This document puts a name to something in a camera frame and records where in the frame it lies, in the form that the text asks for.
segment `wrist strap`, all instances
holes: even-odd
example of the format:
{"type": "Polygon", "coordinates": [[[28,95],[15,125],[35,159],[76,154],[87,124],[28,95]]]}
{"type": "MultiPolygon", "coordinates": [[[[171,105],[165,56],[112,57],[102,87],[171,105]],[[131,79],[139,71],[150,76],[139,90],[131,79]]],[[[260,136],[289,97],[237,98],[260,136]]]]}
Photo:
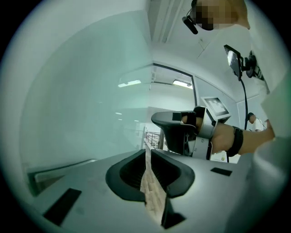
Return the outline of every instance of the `wrist strap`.
{"type": "Polygon", "coordinates": [[[235,126],[233,126],[233,128],[235,129],[234,130],[235,139],[233,141],[232,147],[226,152],[226,155],[228,157],[235,156],[241,149],[242,143],[244,141],[242,130],[235,126]]]}

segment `ceiling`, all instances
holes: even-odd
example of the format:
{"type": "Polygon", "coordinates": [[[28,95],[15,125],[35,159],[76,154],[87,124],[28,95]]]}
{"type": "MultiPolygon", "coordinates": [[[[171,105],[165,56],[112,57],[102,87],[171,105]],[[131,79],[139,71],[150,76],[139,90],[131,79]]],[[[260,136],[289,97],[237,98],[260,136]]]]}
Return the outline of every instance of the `ceiling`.
{"type": "MultiPolygon", "coordinates": [[[[247,57],[251,50],[249,31],[239,25],[222,30],[205,31],[197,27],[198,34],[194,35],[182,21],[191,8],[192,0],[151,0],[148,17],[153,43],[168,44],[179,47],[179,55],[204,66],[217,74],[222,82],[231,85],[233,99],[241,101],[243,91],[241,84],[228,66],[224,45],[228,44],[247,57]]],[[[258,94],[253,79],[243,75],[247,96],[258,94]]]]}

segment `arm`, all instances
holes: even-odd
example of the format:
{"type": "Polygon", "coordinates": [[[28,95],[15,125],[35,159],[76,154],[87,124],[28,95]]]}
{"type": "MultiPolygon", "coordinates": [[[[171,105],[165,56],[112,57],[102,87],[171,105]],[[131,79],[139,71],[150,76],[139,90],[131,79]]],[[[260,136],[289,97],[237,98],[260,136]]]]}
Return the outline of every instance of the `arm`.
{"type": "Polygon", "coordinates": [[[267,122],[267,129],[269,129],[269,128],[272,128],[272,126],[271,126],[271,123],[270,123],[269,119],[268,119],[268,120],[266,120],[266,122],[267,122]]]}
{"type": "MultiPolygon", "coordinates": [[[[184,123],[187,122],[187,116],[182,118],[184,123]]],[[[202,118],[197,118],[196,127],[198,131],[200,130],[202,125],[202,118]]],[[[242,143],[241,149],[239,150],[239,154],[245,153],[253,153],[255,150],[263,143],[270,141],[274,138],[273,129],[267,128],[261,132],[251,132],[243,130],[244,141],[242,143]]],[[[213,153],[217,153],[219,151],[228,151],[233,144],[234,141],[234,128],[232,126],[218,123],[212,137],[212,145],[213,153]]]]}

